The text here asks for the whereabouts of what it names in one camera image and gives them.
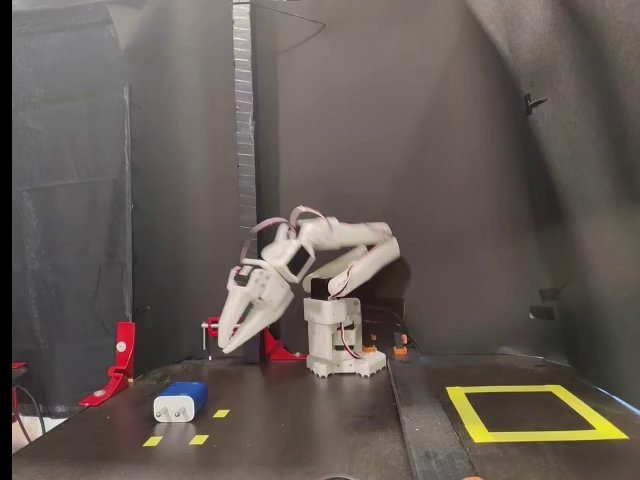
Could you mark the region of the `white fixed gripper jaw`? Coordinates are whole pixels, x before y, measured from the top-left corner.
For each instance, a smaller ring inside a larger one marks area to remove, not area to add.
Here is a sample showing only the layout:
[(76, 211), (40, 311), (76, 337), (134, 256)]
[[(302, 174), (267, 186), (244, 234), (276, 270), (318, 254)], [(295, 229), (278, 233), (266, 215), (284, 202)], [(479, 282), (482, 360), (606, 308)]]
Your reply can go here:
[[(250, 304), (246, 307), (244, 313), (242, 314), (242, 317), (238, 321), (238, 325), (234, 328), (234, 330), (237, 330), (240, 326), (248, 325), (248, 329), (251, 334), (250, 339), (252, 339), (254, 336), (258, 335), (262, 330), (264, 330), (265, 328), (269, 327), (271, 324), (278, 321), (283, 316), (287, 308), (288, 308), (287, 301), (285, 301), (283, 304), (275, 308), (272, 308), (268, 305), (259, 306), (254, 302), (250, 302)], [(235, 351), (237, 348), (223, 348), (223, 353), (230, 354), (231, 352)]]

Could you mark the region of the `white moving gripper jaw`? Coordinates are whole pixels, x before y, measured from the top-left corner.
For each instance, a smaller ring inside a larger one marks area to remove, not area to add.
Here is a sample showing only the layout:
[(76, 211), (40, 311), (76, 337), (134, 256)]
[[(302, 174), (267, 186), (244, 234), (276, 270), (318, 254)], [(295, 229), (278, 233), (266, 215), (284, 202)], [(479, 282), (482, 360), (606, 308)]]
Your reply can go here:
[(248, 325), (234, 328), (242, 317), (250, 298), (243, 289), (230, 289), (218, 321), (218, 346), (237, 348), (251, 338)]

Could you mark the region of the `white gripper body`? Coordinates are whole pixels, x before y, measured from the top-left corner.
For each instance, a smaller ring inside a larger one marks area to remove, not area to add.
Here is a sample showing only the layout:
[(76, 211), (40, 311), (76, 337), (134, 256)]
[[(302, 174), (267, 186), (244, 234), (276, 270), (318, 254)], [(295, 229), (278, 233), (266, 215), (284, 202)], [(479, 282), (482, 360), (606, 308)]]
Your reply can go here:
[(289, 283), (273, 269), (264, 265), (244, 264), (234, 267), (229, 275), (227, 290), (243, 289), (250, 302), (275, 308), (293, 299)]

